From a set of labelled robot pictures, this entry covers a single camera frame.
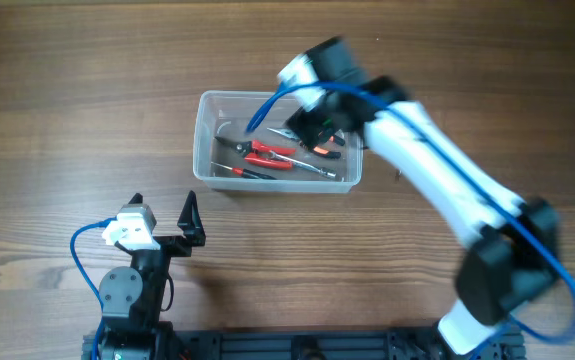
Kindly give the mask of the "orange black needle-nose pliers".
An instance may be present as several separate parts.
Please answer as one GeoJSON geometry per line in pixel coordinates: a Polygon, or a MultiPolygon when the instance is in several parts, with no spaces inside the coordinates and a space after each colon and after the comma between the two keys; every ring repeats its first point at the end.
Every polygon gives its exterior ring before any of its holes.
{"type": "MultiPolygon", "coordinates": [[[[339,151],[332,151],[320,146],[315,147],[308,147],[299,137],[298,135],[288,128],[272,128],[267,127],[267,130],[276,133],[284,138],[291,140],[292,142],[296,142],[300,147],[311,152],[312,154],[325,158],[325,159],[340,159],[341,153],[339,151]]],[[[322,140],[323,138],[327,138],[327,142],[334,143],[339,146],[344,146],[346,144],[345,139],[343,137],[338,136],[337,134],[332,135],[329,131],[321,131],[318,134],[318,138],[322,140]]]]}

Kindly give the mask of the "red black screwdriver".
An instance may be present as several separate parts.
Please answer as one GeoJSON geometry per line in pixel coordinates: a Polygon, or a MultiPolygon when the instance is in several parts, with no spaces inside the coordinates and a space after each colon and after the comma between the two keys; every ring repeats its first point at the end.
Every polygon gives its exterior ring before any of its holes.
{"type": "Polygon", "coordinates": [[[229,172],[246,179],[275,180],[275,177],[255,172],[246,168],[231,167],[220,163],[212,162],[212,165],[228,170],[229,172]]]}

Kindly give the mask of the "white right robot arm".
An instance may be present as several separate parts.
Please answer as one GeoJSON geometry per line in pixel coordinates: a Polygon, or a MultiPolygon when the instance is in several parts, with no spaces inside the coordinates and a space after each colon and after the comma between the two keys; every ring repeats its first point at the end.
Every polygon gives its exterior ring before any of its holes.
{"type": "Polygon", "coordinates": [[[277,78],[300,104],[286,125],[306,146],[338,131],[358,134],[402,171],[464,247],[456,301],[438,322],[454,354],[479,354],[520,307],[560,279],[552,207],[527,202],[487,175],[393,79],[369,76],[342,38],[297,55],[277,78]]]}

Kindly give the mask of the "red handled cutters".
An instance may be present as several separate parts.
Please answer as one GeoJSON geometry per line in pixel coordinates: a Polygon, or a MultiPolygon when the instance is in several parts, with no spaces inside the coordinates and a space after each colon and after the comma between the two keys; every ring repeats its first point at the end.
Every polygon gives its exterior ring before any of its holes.
{"type": "Polygon", "coordinates": [[[215,136],[214,139],[221,145],[230,148],[240,155],[247,163],[274,170],[291,170],[293,164],[289,158],[296,153],[295,148],[270,146],[259,140],[235,141],[229,138],[215,136]]]}

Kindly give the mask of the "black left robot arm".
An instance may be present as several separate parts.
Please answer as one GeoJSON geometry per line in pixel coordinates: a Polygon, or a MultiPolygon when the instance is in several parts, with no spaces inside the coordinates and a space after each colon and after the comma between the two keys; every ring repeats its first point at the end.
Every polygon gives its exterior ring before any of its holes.
{"type": "Polygon", "coordinates": [[[205,245],[196,194],[188,193],[177,221],[180,235],[153,234],[157,224],[143,196],[135,194],[102,233],[107,244],[130,256],[130,264],[110,270],[101,280],[101,324],[94,336],[92,359],[188,359],[190,351],[173,325],[160,315],[174,298],[169,269],[176,257],[189,257],[205,245]]]}

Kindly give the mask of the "small silver wrench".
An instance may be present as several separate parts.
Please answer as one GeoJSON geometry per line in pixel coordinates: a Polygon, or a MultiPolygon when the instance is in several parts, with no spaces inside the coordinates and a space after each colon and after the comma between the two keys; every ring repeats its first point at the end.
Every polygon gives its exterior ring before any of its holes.
{"type": "Polygon", "coordinates": [[[310,171],[310,172],[319,174],[319,175],[321,175],[321,176],[323,176],[323,177],[325,177],[325,178],[328,178],[328,179],[335,180],[335,179],[337,178],[336,172],[333,171],[333,170],[331,170],[331,169],[328,169],[328,168],[325,168],[325,167],[317,167],[317,166],[314,166],[314,165],[311,165],[311,164],[309,164],[309,163],[306,163],[306,162],[302,162],[302,161],[293,159],[293,158],[288,157],[288,156],[285,156],[285,155],[277,154],[277,153],[274,152],[274,151],[271,151],[271,152],[270,152],[270,158],[271,158],[271,159],[280,160],[280,161],[284,161],[284,162],[289,162],[289,163],[291,163],[293,166],[295,166],[295,167],[297,167],[297,168],[301,168],[301,169],[304,169],[304,170],[307,170],[307,171],[310,171]]]}

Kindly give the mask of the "clear plastic container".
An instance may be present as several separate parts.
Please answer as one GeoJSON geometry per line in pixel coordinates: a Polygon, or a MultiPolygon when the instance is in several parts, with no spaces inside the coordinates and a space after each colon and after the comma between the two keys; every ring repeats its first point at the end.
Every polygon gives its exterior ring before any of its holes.
{"type": "Polygon", "coordinates": [[[208,187],[215,190],[240,190],[254,192],[297,193],[347,193],[358,184],[362,176],[363,143],[354,135],[338,132],[346,144],[326,143],[323,148],[339,151],[341,158],[332,160],[318,157],[300,147],[296,142],[267,130],[267,127],[284,128],[286,120],[299,108],[291,95],[278,100],[261,125],[252,133],[246,127],[252,116],[272,94],[270,92],[210,90],[200,98],[195,126],[193,172],[208,187]],[[293,159],[336,172],[335,180],[294,167],[291,170],[274,170],[247,163],[230,148],[219,144],[214,137],[221,136],[235,141],[259,140],[270,146],[295,148],[293,159]],[[246,168],[275,177],[275,180],[241,178],[212,162],[231,167],[246,168]]]}

